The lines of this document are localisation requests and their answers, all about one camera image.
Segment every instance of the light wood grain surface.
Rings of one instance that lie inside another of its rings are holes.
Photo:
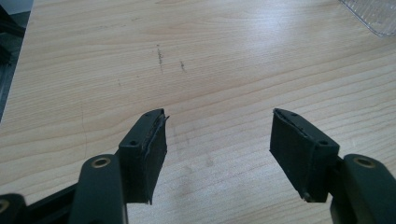
[[[274,107],[396,175],[396,39],[336,0],[35,0],[0,194],[33,203],[76,183],[159,107],[168,155],[153,205],[128,205],[133,223],[331,223],[269,152]]]

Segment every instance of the small hole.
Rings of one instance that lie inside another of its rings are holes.
[[[323,145],[323,146],[329,145],[329,143],[328,143],[327,141],[324,141],[324,140],[319,141],[319,143],[320,143],[321,145]]]
[[[8,207],[9,207],[9,201],[7,201],[5,199],[1,199],[0,200],[0,214],[2,214],[4,211],[6,211]]]
[[[135,140],[132,140],[132,141],[131,141],[131,146],[133,146],[133,147],[137,146],[138,144],[139,144],[139,143],[136,142]]]
[[[360,166],[364,166],[366,168],[375,168],[375,164],[372,161],[369,161],[363,157],[357,157],[353,159],[353,161],[359,164]]]
[[[106,158],[106,157],[99,158],[92,162],[92,167],[93,168],[101,168],[101,167],[107,166],[110,162],[111,162],[111,160],[109,158]]]

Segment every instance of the wooden tabletop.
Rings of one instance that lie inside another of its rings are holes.
[[[335,0],[35,0],[0,126],[0,194],[77,182],[163,107],[168,154],[133,223],[331,223],[269,152],[273,109],[396,175],[396,39]]]

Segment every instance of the dark mark on wood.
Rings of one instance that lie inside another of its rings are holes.
[[[183,72],[186,72],[186,69],[184,69],[184,63],[182,61],[180,61],[180,67]]]
[[[163,54],[160,50],[160,45],[157,45],[158,60],[160,61],[161,74],[163,74]]]

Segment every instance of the clear plastic box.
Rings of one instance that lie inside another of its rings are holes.
[[[396,0],[340,0],[376,35],[396,35]]]

